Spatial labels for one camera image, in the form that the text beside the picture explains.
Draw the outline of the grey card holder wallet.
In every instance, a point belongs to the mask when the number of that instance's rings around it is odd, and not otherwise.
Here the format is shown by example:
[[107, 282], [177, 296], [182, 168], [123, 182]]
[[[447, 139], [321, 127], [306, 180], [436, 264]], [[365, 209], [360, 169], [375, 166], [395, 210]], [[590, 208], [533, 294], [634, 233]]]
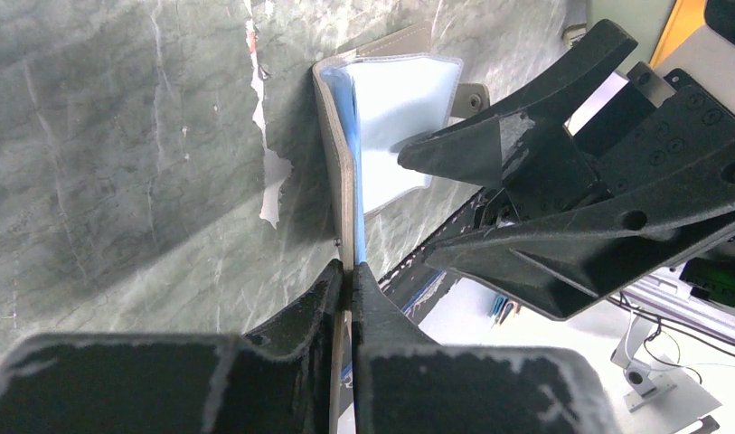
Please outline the grey card holder wallet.
[[366, 260], [365, 216], [431, 177], [404, 169], [400, 150], [414, 139], [488, 108], [483, 83], [461, 80], [459, 58], [435, 54], [420, 22], [314, 64], [312, 78], [340, 260]]

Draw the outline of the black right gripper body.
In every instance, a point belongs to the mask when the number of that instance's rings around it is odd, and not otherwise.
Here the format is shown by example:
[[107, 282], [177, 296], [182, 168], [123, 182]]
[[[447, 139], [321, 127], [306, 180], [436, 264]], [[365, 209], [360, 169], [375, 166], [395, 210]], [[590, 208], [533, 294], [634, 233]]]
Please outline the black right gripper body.
[[526, 135], [521, 163], [480, 203], [482, 226], [584, 208], [663, 179], [735, 139], [735, 115], [682, 69], [638, 64], [577, 134], [556, 123]]

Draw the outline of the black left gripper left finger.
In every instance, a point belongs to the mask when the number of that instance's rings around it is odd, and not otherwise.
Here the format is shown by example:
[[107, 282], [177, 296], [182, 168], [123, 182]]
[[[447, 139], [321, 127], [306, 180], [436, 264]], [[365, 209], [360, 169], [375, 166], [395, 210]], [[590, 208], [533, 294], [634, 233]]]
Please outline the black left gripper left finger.
[[0, 364], [0, 433], [325, 433], [342, 263], [245, 335], [43, 334]]

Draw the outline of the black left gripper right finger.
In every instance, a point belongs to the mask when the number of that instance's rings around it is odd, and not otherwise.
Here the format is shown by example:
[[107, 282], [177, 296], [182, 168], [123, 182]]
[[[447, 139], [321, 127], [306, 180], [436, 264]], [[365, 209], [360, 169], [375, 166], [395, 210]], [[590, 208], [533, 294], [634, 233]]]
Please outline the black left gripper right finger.
[[360, 433], [616, 433], [598, 374], [555, 347], [442, 345], [353, 271], [353, 400]]

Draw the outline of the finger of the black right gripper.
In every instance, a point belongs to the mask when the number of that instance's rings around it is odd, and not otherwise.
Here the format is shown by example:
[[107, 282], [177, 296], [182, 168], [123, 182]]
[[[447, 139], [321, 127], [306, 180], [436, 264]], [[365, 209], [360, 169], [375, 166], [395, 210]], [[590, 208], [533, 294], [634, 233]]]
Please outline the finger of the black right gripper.
[[498, 189], [551, 134], [568, 137], [565, 121], [636, 47], [622, 27], [602, 19], [536, 78], [473, 117], [406, 145], [398, 163]]
[[735, 139], [591, 206], [435, 241], [423, 261], [564, 321], [735, 236]]

